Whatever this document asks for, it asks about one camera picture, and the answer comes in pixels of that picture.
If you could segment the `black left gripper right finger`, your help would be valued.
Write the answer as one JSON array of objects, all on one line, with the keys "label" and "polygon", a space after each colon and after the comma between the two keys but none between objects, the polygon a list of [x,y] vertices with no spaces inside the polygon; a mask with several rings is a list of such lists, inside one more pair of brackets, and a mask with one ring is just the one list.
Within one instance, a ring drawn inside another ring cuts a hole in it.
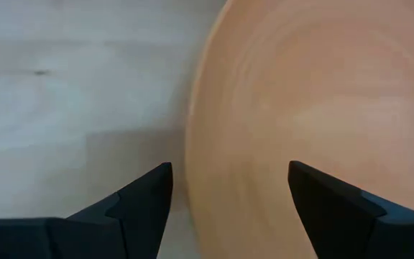
[{"label": "black left gripper right finger", "polygon": [[318,259],[414,259],[414,210],[296,160],[287,181]]}]

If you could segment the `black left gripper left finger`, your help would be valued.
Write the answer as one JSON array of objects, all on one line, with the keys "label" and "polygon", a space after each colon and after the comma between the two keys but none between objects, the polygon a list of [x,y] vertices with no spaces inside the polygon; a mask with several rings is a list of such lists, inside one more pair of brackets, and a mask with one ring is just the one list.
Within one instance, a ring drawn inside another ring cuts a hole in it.
[{"label": "black left gripper left finger", "polygon": [[0,259],[157,259],[172,193],[162,163],[69,217],[0,219]]}]

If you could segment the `orange round plate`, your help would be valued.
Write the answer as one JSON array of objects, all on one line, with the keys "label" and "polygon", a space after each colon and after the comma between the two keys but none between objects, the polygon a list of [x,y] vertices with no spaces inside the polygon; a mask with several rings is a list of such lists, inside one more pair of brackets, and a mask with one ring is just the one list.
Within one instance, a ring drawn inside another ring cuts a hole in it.
[{"label": "orange round plate", "polygon": [[186,132],[202,259],[316,259],[292,160],[414,209],[414,0],[227,0]]}]

